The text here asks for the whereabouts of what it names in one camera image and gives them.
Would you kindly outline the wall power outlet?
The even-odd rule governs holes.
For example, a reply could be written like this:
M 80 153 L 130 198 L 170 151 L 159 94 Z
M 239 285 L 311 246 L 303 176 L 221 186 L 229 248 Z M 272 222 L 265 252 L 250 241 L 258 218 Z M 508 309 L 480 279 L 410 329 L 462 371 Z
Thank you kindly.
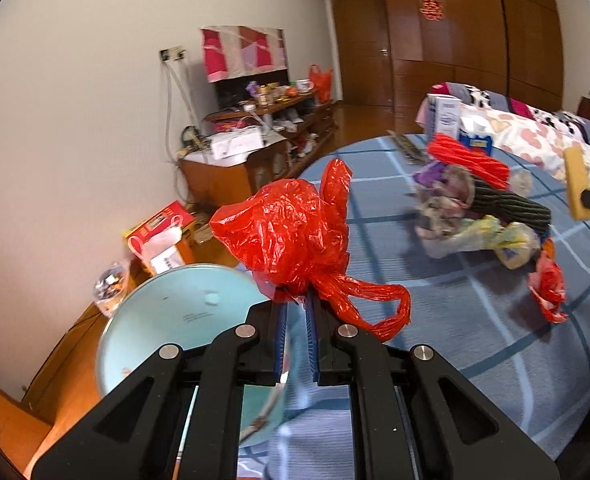
M 163 62 L 181 61 L 184 59 L 184 47 L 171 47 L 159 51 L 159 56 Z

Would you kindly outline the red yarn bundle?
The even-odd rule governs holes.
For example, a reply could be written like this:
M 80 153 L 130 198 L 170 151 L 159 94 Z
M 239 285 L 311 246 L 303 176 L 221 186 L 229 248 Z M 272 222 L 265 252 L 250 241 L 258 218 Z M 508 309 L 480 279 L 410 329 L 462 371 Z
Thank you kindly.
M 435 133 L 426 145 L 426 151 L 444 164 L 466 168 L 473 176 L 479 177 L 496 190 L 506 190 L 509 187 L 510 170 L 504 162 L 499 162 L 484 152 L 473 151 L 446 134 Z

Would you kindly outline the dark patterned flat packet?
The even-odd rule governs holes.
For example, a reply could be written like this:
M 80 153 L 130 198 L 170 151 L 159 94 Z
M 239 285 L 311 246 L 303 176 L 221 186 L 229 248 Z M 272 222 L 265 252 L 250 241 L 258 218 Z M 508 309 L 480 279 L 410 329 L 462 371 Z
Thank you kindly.
M 408 159 L 409 162 L 416 165 L 425 165 L 429 161 L 429 157 L 427 157 L 421 148 L 418 148 L 406 134 L 391 130 L 388 130 L 387 134 L 395 144 L 397 150 L 403 155 L 403 157 Z

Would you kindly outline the yellow sponge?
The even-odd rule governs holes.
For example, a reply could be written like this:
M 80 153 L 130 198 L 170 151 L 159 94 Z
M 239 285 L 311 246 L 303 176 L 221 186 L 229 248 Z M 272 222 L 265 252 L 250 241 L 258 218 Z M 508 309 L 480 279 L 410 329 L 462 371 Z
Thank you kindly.
M 589 221 L 590 209 L 582 203 L 582 193 L 589 188 L 588 172 L 585 167 L 583 150 L 578 146 L 563 151 L 566 177 L 568 208 L 575 221 Z

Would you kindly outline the red foil snack wrapper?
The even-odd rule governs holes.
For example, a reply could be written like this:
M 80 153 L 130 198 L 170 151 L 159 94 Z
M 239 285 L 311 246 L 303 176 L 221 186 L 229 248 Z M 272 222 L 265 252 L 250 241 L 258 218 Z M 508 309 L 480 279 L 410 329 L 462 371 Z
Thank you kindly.
M 535 271 L 528 274 L 527 285 L 547 322 L 561 324 L 568 319 L 562 310 L 566 301 L 563 274 L 546 252 L 540 253 Z

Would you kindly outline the red double happiness decal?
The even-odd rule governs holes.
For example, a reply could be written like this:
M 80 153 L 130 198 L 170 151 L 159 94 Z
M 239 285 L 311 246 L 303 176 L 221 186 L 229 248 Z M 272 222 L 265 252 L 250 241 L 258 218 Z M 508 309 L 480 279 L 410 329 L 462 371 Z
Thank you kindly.
M 444 6 L 438 0 L 422 0 L 419 11 L 428 21 L 441 21 L 444 18 Z

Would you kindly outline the heart pattern quilt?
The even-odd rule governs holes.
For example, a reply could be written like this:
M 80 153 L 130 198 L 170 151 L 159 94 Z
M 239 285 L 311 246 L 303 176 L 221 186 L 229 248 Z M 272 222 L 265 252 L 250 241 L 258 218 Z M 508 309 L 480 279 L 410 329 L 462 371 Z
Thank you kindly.
M 590 182 L 590 119 L 565 110 L 546 112 L 470 84 L 434 84 L 429 95 L 459 99 L 462 131 L 489 134 L 496 148 L 536 165 L 558 180 L 565 179 L 563 151 L 580 146 Z

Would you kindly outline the red plastic bag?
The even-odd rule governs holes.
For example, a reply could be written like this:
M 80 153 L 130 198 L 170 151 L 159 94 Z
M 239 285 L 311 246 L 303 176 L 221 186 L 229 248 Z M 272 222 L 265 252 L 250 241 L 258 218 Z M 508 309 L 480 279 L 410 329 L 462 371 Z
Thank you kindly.
M 339 320 L 384 342 L 410 323 L 411 296 L 401 285 L 347 274 L 351 177 L 345 162 L 332 159 L 319 185 L 274 181 L 243 202 L 220 207 L 209 225 L 265 295 L 297 298 L 314 289 Z

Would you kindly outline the red cardboard box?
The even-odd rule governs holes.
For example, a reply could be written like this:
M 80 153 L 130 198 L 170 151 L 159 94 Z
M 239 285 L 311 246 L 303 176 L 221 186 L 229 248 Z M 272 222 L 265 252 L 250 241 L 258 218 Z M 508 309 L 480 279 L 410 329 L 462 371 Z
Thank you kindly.
M 124 241 L 133 255 L 141 258 L 143 246 L 155 235 L 170 228 L 179 226 L 183 231 L 188 229 L 195 218 L 177 200 L 161 208 L 152 217 L 140 222 L 130 230 L 124 232 Z

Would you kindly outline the yellow white plastic bag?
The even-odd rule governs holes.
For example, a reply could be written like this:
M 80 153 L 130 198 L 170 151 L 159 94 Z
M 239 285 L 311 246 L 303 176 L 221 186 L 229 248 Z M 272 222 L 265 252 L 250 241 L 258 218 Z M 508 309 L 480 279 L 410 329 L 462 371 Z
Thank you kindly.
M 447 228 L 433 229 L 423 220 L 415 232 L 426 255 L 433 259 L 490 250 L 509 270 L 524 266 L 540 250 L 539 237 L 529 226 L 521 222 L 503 226 L 489 214 L 481 219 L 463 218 Z

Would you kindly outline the wooden wardrobe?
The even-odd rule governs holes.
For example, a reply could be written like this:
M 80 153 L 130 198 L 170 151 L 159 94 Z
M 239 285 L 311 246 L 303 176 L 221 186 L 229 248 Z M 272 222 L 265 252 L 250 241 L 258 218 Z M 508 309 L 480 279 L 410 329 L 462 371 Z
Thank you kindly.
M 545 110 L 563 96 L 563 48 L 556 0 L 438 0 L 441 21 L 422 0 L 385 0 L 393 108 L 402 131 L 434 84 L 472 84 Z

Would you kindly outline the light blue trash bin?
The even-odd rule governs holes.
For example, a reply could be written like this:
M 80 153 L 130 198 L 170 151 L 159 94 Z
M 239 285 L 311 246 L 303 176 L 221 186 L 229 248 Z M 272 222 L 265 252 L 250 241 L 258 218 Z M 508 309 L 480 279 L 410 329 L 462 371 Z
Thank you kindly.
M 242 324 L 267 300 L 251 276 L 212 263 L 190 264 L 138 286 L 108 321 L 98 343 L 95 376 L 106 396 L 164 344 L 205 346 Z

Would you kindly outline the white box on cabinet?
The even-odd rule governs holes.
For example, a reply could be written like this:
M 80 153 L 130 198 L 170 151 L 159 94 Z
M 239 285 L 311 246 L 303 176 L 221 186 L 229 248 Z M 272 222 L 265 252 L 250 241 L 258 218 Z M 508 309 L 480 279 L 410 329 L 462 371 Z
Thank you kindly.
M 210 150 L 216 160 L 253 152 L 262 147 L 263 133 L 256 126 L 210 136 Z

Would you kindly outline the wooden tv cabinet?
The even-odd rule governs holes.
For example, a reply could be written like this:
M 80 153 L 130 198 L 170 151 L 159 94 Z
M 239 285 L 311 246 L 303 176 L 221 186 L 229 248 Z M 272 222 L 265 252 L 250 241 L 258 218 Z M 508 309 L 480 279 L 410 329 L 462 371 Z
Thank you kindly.
M 275 180 L 300 176 L 333 140 L 337 130 L 334 109 L 333 101 L 319 104 L 314 94 L 307 93 L 267 109 L 264 120 L 288 110 L 295 110 L 303 119 L 293 131 L 268 131 L 260 148 L 222 159 L 214 159 L 210 152 L 185 155 L 179 167 L 192 202 L 205 207 L 229 205 Z

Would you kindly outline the blue tissue box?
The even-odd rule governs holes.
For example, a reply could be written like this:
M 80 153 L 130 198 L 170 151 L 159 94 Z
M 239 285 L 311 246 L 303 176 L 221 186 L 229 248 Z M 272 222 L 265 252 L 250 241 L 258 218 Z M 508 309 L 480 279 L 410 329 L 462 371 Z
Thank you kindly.
M 466 130 L 460 129 L 458 133 L 458 141 L 473 152 L 480 152 L 487 156 L 493 155 L 494 139 L 488 133 L 470 133 Z

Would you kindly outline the white orange paper bag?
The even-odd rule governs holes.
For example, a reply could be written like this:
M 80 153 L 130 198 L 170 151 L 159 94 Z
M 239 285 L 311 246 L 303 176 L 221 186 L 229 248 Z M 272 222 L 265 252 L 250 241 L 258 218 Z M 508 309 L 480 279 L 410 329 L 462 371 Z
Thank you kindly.
M 190 244 L 184 240 L 180 226 L 170 226 L 146 242 L 132 235 L 127 238 L 127 245 L 152 276 L 195 262 Z

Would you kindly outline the white tall carton box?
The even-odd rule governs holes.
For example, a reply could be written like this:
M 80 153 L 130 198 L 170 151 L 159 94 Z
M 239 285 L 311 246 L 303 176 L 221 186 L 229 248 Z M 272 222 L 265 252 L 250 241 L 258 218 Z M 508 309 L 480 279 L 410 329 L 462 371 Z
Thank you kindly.
M 429 139 L 435 133 L 440 133 L 457 140 L 460 131 L 460 112 L 461 101 L 455 96 L 430 93 L 427 96 L 424 133 Z

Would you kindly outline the cloth covered television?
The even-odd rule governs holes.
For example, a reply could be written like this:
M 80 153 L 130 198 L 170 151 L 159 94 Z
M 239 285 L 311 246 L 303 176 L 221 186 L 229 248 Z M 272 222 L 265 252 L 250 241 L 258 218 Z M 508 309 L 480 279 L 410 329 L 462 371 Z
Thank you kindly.
M 207 80 L 220 108 L 252 99 L 255 82 L 289 84 L 284 30 L 272 27 L 207 26 L 201 29 Z

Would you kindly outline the wooden door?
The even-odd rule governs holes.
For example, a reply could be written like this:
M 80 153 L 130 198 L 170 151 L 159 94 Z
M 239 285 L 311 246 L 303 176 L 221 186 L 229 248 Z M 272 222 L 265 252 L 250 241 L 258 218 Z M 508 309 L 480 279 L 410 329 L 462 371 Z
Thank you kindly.
M 331 0 L 343 100 L 393 108 L 385 0 Z

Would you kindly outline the black striped yarn bundle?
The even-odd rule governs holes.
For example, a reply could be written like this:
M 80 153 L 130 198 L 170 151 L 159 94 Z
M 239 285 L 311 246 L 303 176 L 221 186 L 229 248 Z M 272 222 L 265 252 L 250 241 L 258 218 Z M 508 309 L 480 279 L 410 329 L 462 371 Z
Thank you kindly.
M 546 206 L 510 191 L 496 190 L 478 177 L 473 177 L 473 183 L 474 194 L 470 211 L 475 214 L 489 214 L 506 223 L 522 223 L 538 236 L 549 232 L 551 211 Z

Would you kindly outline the clear bag of wrappers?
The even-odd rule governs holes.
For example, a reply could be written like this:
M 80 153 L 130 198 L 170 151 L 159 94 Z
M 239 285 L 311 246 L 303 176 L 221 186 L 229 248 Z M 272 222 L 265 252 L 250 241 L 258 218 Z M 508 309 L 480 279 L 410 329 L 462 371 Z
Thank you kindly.
M 129 278 L 129 268 L 124 263 L 114 262 L 95 281 L 93 303 L 106 318 L 111 318 L 126 298 Z

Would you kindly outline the white mug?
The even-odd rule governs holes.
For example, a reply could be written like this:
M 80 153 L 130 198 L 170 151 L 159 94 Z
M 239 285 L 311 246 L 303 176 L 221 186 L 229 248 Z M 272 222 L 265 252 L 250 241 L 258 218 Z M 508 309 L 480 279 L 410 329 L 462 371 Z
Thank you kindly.
M 296 88 L 298 92 L 307 93 L 313 90 L 315 85 L 310 79 L 298 79 L 296 81 Z

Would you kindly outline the orange bag on cabinet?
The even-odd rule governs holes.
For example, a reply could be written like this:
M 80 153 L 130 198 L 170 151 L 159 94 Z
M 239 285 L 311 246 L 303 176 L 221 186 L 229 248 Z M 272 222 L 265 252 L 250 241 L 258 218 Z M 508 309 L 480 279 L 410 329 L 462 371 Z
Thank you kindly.
M 331 101 L 332 98 L 332 84 L 333 84 L 333 70 L 321 70 L 317 64 L 309 66 L 308 78 L 313 84 L 318 102 L 325 104 Z

